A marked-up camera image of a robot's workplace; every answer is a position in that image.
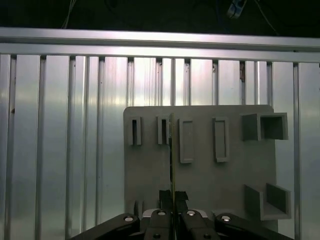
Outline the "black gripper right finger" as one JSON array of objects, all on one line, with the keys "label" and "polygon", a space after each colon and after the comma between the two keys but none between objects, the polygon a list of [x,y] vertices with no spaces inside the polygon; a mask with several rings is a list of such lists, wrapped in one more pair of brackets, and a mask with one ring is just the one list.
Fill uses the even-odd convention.
[{"label": "black gripper right finger", "polygon": [[288,236],[231,213],[209,219],[204,211],[189,209],[185,191],[175,192],[179,240],[289,240]]}]

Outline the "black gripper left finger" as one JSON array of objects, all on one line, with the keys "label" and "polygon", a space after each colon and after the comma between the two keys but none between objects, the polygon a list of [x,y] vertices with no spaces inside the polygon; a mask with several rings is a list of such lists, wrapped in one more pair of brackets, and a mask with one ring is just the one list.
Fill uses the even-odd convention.
[{"label": "black gripper left finger", "polygon": [[170,190],[159,191],[160,208],[145,210],[142,217],[131,213],[117,215],[72,240],[171,240],[173,202]]}]

